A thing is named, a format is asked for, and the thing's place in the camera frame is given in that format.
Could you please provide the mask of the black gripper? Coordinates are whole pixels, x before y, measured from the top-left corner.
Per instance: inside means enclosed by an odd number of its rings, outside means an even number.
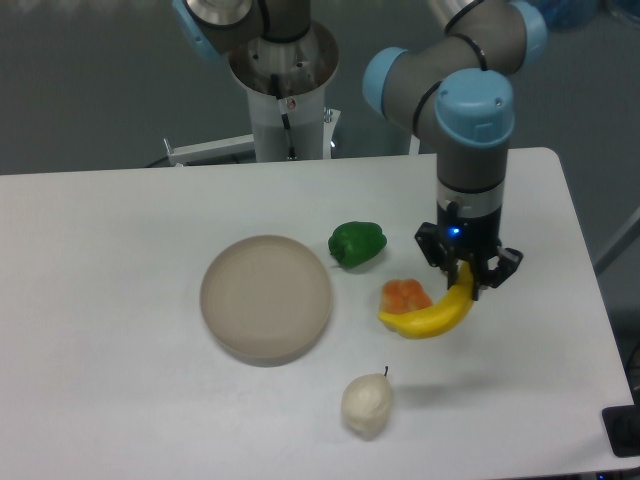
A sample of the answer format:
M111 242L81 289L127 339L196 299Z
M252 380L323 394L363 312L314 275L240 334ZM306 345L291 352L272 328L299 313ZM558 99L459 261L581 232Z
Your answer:
M427 263L441 271L450 289L458 279L458 260L469 260L472 299L496 289L519 268L524 254L504 248L499 240L502 208L481 217L460 217L459 206L437 206L437 225L424 222L414 238Z

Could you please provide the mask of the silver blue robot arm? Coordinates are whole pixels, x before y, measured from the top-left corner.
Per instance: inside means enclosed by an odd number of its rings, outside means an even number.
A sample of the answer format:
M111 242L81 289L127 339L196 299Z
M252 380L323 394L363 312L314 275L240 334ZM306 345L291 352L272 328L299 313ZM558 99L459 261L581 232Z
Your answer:
M205 59L227 55L245 89L260 161L321 156L324 90L339 62L332 34L307 1L176 1L184 36ZM365 69L368 105L437 159L437 220L416 241L450 284L468 267L474 293L500 286L521 252L499 238L507 153L515 124L509 76L547 42L538 10L524 1L434 1L444 31L412 53L387 48Z

